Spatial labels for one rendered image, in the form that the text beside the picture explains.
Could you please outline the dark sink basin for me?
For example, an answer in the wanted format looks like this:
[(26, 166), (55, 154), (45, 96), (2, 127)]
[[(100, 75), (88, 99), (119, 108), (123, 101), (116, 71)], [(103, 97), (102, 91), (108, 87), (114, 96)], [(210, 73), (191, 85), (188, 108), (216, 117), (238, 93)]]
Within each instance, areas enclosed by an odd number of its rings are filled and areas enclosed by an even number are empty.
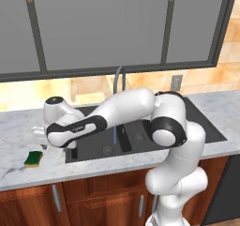
[[(187, 106), (187, 120), (201, 125), (206, 133), (206, 143), (226, 141), (220, 131), (203, 115), (203, 113), (184, 97)], [(111, 158), (130, 154), (164, 150), (151, 139), (150, 121), (138, 120), (124, 124), (116, 130), (116, 144), (113, 143), (113, 128), (101, 131), (90, 137), (77, 141), (74, 149), (66, 149), (66, 163), (98, 158)]]

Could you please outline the green and yellow sponge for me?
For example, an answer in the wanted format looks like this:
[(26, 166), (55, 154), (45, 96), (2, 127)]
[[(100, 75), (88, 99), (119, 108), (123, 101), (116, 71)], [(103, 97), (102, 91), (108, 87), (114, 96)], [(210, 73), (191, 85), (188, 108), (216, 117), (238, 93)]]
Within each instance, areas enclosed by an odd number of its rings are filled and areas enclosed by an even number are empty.
[(30, 151), (28, 157), (24, 162), (26, 168), (36, 168), (39, 166), (40, 160), (43, 156), (41, 151)]

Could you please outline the dark dishwasher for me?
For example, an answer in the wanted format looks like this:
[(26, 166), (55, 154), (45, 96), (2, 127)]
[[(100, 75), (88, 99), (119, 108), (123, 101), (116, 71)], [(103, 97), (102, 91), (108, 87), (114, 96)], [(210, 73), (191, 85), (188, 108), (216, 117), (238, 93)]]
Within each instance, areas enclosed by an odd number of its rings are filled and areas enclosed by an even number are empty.
[(240, 218), (240, 154), (230, 156), (201, 226)]

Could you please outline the dark framed window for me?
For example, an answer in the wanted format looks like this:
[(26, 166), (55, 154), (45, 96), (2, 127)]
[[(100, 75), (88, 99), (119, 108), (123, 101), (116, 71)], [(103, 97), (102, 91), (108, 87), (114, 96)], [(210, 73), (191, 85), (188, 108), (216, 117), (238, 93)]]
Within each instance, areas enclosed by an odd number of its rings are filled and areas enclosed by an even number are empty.
[(0, 82), (213, 68), (234, 0), (0, 0)]

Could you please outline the grey curved tap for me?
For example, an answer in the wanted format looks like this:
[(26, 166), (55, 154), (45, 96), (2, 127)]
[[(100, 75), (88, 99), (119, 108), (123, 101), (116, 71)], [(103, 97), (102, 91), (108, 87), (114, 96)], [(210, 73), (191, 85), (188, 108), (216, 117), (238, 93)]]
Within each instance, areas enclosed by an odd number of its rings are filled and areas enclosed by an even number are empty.
[(118, 85), (118, 78), (119, 75), (122, 75), (122, 91), (126, 90), (126, 71), (123, 66), (119, 67), (114, 75), (114, 80), (113, 80), (113, 94), (117, 93), (117, 85)]

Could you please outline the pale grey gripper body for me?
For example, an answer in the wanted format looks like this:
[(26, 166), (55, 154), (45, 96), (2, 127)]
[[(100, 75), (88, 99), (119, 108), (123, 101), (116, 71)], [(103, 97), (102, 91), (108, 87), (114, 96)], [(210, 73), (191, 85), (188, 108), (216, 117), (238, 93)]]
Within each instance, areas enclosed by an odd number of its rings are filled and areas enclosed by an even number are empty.
[(48, 144), (44, 127), (34, 126), (31, 128), (33, 141), (37, 144)]

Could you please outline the grey wall socket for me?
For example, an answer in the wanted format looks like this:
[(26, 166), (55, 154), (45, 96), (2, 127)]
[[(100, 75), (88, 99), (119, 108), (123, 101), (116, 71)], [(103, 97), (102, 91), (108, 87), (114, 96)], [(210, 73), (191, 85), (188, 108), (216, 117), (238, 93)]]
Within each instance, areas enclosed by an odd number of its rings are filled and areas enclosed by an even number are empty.
[(178, 92), (181, 89), (182, 80), (182, 75), (172, 75), (171, 90)]

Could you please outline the brown wooden cupboard door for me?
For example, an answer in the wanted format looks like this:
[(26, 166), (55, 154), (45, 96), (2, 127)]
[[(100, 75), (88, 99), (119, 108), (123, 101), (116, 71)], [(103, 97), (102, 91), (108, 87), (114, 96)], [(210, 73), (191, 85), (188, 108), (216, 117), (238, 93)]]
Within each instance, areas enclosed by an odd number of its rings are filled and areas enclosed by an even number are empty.
[(228, 159), (229, 157), (226, 156), (200, 161), (199, 167), (206, 172), (208, 185), (204, 191), (196, 194), (184, 206), (183, 216), (191, 226), (200, 225), (203, 222)]
[[(144, 226), (146, 170), (67, 181), (63, 189), (71, 226)], [(144, 209), (139, 218), (139, 201)]]
[[(56, 209), (52, 185), (56, 185), (62, 212)], [(70, 226), (61, 183), (0, 191), (0, 226)]]

